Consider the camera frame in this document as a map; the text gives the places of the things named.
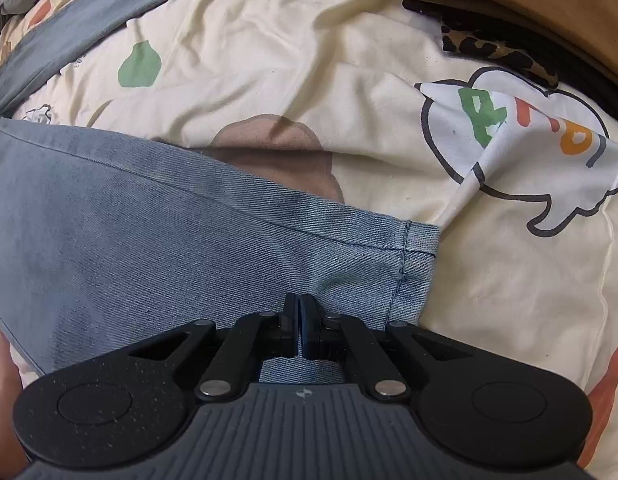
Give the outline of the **person's left hand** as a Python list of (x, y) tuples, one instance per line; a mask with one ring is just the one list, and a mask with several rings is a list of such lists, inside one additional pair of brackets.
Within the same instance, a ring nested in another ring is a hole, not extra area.
[(13, 409), (22, 391), (10, 342), (0, 331), (0, 479), (13, 479), (28, 466), (28, 460), (14, 430)]

